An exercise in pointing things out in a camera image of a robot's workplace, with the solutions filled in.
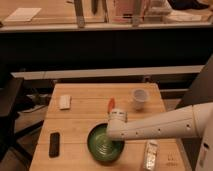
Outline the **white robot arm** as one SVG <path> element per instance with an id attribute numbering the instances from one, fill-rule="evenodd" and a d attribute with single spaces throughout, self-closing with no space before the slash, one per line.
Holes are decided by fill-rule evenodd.
<path id="1" fill-rule="evenodd" d="M 201 138 L 195 171 L 213 171 L 213 102 L 189 105 L 141 120 L 128 121 L 127 113 L 112 109 L 107 136 L 114 141 Z"/>

